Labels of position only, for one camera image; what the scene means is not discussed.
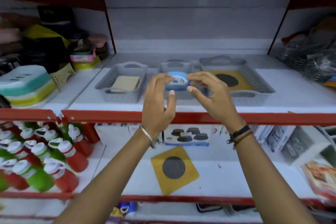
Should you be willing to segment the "person's left hand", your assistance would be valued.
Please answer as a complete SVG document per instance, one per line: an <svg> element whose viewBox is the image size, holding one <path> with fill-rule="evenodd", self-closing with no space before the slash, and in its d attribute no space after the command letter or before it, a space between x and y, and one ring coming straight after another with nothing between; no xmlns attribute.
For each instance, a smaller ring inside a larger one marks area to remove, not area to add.
<svg viewBox="0 0 336 224"><path fill-rule="evenodd" d="M156 139L174 119L166 116L165 107L165 86L173 80L170 74L160 73L147 84L141 124L152 139Z"/></svg>

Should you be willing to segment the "person's right hand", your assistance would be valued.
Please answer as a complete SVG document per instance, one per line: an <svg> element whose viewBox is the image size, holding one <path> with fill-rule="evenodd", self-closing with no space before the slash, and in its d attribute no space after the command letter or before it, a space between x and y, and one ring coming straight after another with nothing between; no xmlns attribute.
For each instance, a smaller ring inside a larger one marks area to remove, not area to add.
<svg viewBox="0 0 336 224"><path fill-rule="evenodd" d="M216 120L220 121L230 134L240 130L246 122L238 114L234 106L227 84L210 72L196 72L187 75L190 86L206 86L212 95L211 107L205 110Z"/></svg>

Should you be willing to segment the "blue round box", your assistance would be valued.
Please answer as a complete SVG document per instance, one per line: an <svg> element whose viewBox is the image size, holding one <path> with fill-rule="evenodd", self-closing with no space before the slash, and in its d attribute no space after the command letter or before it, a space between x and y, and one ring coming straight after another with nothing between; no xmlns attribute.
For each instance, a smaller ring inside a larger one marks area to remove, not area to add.
<svg viewBox="0 0 336 224"><path fill-rule="evenodd" d="M179 72L179 71L172 71L168 72L174 80L167 83L165 86L165 90L170 91L185 91L189 86L189 80L187 79L187 73Z"/></svg>

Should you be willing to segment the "person's left forearm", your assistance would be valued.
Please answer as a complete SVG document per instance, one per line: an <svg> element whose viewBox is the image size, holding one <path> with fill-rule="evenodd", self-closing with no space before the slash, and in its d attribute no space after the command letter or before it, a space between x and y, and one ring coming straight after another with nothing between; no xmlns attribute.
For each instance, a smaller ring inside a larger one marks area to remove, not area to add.
<svg viewBox="0 0 336 224"><path fill-rule="evenodd" d="M155 145L140 127L89 185L52 224L105 224L135 168Z"/></svg>

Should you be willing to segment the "person's right forearm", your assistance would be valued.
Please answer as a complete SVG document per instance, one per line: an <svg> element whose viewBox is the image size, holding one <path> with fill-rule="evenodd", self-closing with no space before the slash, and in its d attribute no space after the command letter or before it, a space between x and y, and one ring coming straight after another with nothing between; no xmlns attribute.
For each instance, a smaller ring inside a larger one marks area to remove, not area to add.
<svg viewBox="0 0 336 224"><path fill-rule="evenodd" d="M242 140L235 150L264 224L319 224L277 170L254 134Z"/></svg>

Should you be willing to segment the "box with black discs picture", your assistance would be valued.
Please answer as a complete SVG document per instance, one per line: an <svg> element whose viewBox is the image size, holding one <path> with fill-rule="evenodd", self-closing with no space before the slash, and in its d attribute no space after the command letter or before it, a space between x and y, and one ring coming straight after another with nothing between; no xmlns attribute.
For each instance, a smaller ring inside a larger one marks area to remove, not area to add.
<svg viewBox="0 0 336 224"><path fill-rule="evenodd" d="M209 146L212 125L171 124L163 132L163 142L169 146Z"/></svg>

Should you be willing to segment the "narrow grey perforated basket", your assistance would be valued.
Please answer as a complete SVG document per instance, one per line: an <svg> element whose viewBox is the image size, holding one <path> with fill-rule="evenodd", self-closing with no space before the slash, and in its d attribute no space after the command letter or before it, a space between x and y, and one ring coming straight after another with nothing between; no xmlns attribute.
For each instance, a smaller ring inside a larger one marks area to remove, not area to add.
<svg viewBox="0 0 336 224"><path fill-rule="evenodd" d="M167 73L172 71L185 72L187 74L201 71L201 65L198 63L185 62L183 60L170 60L159 65L160 73ZM169 91L165 90L165 97L168 96ZM187 91L175 91L177 100L192 99L192 95Z"/></svg>

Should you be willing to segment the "yellow mat with black circle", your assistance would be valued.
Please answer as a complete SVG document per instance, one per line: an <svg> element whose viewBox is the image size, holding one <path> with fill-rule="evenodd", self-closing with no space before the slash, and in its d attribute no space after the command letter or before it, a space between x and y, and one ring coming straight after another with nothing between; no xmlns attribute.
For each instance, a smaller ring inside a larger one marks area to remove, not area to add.
<svg viewBox="0 0 336 224"><path fill-rule="evenodd" d="M226 83L230 92L254 90L244 75L237 70L207 70Z"/></svg>
<svg viewBox="0 0 336 224"><path fill-rule="evenodd" d="M151 158L163 195L170 195L199 178L199 172L182 146Z"/></svg>

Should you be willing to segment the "beige flat pad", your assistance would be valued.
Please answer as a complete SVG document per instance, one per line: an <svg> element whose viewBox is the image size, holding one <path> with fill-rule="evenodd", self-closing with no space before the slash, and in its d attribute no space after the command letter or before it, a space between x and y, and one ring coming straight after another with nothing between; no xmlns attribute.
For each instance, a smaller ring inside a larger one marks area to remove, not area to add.
<svg viewBox="0 0 336 224"><path fill-rule="evenodd" d="M126 93L136 90L141 78L138 76L118 76L110 87L111 93Z"/></svg>

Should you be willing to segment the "small grey perforated basket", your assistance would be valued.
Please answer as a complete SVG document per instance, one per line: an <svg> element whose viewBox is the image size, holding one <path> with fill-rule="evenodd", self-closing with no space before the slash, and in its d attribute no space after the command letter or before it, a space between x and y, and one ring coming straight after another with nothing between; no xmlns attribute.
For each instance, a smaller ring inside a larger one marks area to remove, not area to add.
<svg viewBox="0 0 336 224"><path fill-rule="evenodd" d="M137 103L142 95L147 80L148 65L139 62L124 62L113 65L95 85L106 102ZM141 78L136 90L126 93L111 93L110 87L118 76L138 76Z"/></svg>

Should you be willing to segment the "large grey perforated basket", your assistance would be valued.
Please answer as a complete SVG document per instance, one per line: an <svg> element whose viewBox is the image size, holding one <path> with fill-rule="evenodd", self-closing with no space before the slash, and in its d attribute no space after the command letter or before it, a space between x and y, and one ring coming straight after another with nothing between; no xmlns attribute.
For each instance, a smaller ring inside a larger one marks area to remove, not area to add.
<svg viewBox="0 0 336 224"><path fill-rule="evenodd" d="M237 106L262 106L275 90L265 79L252 69L245 59L229 56L215 56L199 60L203 71L207 70L237 70L241 72L254 90L230 92L233 103Z"/></svg>

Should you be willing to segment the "black and brown wristbands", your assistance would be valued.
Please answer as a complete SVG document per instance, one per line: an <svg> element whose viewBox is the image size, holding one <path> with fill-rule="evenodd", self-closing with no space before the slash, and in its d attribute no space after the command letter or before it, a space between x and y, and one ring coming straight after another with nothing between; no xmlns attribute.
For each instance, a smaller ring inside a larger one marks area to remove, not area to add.
<svg viewBox="0 0 336 224"><path fill-rule="evenodd" d="M249 125L245 125L233 134L229 134L229 139L226 141L226 144L233 144L233 150L235 150L236 146L250 135L253 135L253 131L250 129Z"/></svg>

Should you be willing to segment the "white cardboard box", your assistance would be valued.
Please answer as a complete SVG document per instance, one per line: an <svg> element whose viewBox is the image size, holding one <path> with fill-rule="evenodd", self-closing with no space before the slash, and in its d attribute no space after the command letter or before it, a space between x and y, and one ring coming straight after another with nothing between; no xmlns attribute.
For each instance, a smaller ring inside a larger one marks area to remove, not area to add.
<svg viewBox="0 0 336 224"><path fill-rule="evenodd" d="M137 123L96 123L94 128L104 146L127 142L139 128Z"/></svg>

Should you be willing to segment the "white box with blue print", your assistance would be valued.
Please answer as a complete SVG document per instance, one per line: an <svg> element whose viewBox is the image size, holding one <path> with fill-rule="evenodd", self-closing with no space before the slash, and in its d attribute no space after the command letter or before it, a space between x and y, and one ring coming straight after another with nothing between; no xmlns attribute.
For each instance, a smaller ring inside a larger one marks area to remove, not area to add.
<svg viewBox="0 0 336 224"><path fill-rule="evenodd" d="M275 125L265 140L271 152L282 151L295 129L295 125Z"/></svg>

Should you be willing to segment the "pink and yellow container stack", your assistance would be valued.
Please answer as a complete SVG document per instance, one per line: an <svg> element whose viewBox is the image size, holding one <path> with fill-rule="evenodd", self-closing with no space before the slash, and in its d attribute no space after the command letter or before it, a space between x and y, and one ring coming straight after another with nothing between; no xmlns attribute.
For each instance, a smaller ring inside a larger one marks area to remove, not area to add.
<svg viewBox="0 0 336 224"><path fill-rule="evenodd" d="M99 56L96 55L95 46L86 52L72 52L70 60L75 72L93 70L101 63Z"/></svg>

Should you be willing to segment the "beige perforated plastic basket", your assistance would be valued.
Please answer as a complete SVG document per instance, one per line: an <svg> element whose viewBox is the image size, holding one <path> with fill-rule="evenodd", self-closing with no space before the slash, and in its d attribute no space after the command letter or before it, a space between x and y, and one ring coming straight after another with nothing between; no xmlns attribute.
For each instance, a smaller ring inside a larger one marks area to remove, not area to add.
<svg viewBox="0 0 336 224"><path fill-rule="evenodd" d="M61 88L67 83L68 79L72 76L75 76L76 73L71 65L71 63L61 64L60 69L54 73L49 74L56 84L57 88L61 90Z"/></svg>

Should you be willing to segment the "black flat items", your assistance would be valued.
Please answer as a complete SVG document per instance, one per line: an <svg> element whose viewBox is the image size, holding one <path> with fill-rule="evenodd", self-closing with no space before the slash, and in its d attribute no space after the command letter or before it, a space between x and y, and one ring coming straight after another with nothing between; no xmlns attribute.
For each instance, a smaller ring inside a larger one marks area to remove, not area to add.
<svg viewBox="0 0 336 224"><path fill-rule="evenodd" d="M227 216L259 213L257 208L253 205L216 205L196 203L196 209L199 213L222 211Z"/></svg>

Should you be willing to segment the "colourful small packets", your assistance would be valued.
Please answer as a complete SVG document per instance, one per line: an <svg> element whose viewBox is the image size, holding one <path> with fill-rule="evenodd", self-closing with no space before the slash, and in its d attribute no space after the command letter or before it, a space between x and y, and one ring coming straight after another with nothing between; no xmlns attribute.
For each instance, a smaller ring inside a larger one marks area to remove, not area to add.
<svg viewBox="0 0 336 224"><path fill-rule="evenodd" d="M113 224L122 224L126 217L135 215L138 211L139 204L137 201L126 201L118 203L112 210L108 222Z"/></svg>

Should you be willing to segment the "pile of bagged metal utensils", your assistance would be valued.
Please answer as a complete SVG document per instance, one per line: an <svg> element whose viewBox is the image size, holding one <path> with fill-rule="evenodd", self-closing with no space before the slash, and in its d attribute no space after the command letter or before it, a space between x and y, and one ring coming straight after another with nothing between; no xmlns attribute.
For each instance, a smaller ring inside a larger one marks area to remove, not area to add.
<svg viewBox="0 0 336 224"><path fill-rule="evenodd" d="M306 79L336 90L336 13L282 38L269 55Z"/></svg>

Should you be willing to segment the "white and grey box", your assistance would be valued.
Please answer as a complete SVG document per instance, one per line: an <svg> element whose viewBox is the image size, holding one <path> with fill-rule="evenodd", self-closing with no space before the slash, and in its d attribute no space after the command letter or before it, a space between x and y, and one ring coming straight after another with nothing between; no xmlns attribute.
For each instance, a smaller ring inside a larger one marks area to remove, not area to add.
<svg viewBox="0 0 336 224"><path fill-rule="evenodd" d="M290 166L302 166L331 145L330 141L314 126L297 126L281 150Z"/></svg>

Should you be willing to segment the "pile of dark bags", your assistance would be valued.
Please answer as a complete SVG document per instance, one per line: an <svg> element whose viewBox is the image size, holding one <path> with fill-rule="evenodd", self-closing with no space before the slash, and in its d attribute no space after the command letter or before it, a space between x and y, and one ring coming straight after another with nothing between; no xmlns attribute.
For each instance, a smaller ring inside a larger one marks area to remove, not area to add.
<svg viewBox="0 0 336 224"><path fill-rule="evenodd" d="M72 8L38 5L27 12L0 9L0 53L18 54L21 65L40 65L54 73L70 63Z"/></svg>

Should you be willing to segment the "group of red and green bottles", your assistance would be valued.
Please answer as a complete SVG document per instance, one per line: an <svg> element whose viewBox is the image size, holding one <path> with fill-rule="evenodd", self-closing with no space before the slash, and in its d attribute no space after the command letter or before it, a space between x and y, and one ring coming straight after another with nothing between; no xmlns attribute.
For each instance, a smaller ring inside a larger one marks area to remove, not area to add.
<svg viewBox="0 0 336 224"><path fill-rule="evenodd" d="M70 198L93 179L104 146L77 125L63 134L48 125L0 122L0 197Z"/></svg>

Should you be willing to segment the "teal and yellow lidded container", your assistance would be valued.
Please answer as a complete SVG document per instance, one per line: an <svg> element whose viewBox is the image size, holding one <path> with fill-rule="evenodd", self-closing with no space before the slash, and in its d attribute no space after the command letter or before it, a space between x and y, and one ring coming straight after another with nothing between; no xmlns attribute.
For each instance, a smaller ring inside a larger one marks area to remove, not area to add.
<svg viewBox="0 0 336 224"><path fill-rule="evenodd" d="M39 109L58 93L55 82L40 65L19 66L0 76L0 95L12 108Z"/></svg>

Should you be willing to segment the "colourful printed packet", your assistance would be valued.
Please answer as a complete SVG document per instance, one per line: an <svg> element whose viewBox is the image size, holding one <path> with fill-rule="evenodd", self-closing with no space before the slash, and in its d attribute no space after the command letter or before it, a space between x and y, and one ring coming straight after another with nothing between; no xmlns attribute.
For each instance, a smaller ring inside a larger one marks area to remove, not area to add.
<svg viewBox="0 0 336 224"><path fill-rule="evenodd" d="M320 201L336 207L336 168L324 158L317 158L304 164L302 171Z"/></svg>

